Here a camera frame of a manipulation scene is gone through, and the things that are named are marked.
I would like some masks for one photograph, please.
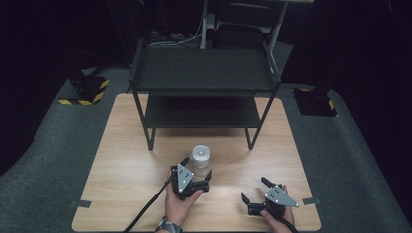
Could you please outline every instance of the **dark background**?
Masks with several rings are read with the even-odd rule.
[[[284,83],[316,86],[333,79],[327,87],[345,100],[411,221],[412,23],[404,12],[412,8],[410,0],[390,3],[291,4],[279,40],[295,46],[282,78]],[[150,13],[137,1],[125,0],[1,2],[1,174],[33,142],[71,74],[109,63],[131,63],[137,36],[157,27]],[[173,28],[192,30],[190,19],[195,17],[171,17],[174,23],[189,23]],[[341,72],[332,77],[331,67]]]

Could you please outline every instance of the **black metal shelf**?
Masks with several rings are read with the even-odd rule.
[[[130,71],[149,150],[158,128],[244,128],[251,150],[279,84],[262,50],[146,49],[140,40]],[[139,93],[149,93],[145,112]],[[270,94],[261,117],[257,93]]]

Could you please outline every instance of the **black cable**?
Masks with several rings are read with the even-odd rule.
[[[278,221],[284,223],[284,224],[289,228],[289,230],[290,230],[292,233],[299,233],[299,232],[296,230],[296,228],[295,228],[288,220],[284,219],[282,216],[275,216],[275,218],[276,218]]]
[[[152,205],[152,203],[157,199],[157,197],[160,195],[160,193],[166,188],[170,182],[172,182],[173,176],[170,176],[167,182],[164,183],[164,186],[160,189],[160,191],[152,197],[152,199],[143,207],[143,209],[139,212],[139,214],[136,216],[136,218],[133,219],[133,221],[130,223],[129,226],[123,231],[123,232],[129,232],[131,228],[136,224],[136,222],[140,219],[140,217],[145,213],[145,211]]]

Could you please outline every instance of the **shelf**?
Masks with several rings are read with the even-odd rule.
[[[258,128],[254,95],[149,95],[145,122],[149,128]]]

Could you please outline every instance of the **black tape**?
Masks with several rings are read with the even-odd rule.
[[[91,201],[79,200],[79,201],[72,201],[70,203],[70,207],[85,207],[89,208],[91,205]]]
[[[305,204],[305,205],[311,205],[311,204],[319,205],[319,204],[321,204],[321,199],[319,199],[317,197],[303,198],[302,201],[303,201],[303,204]]]

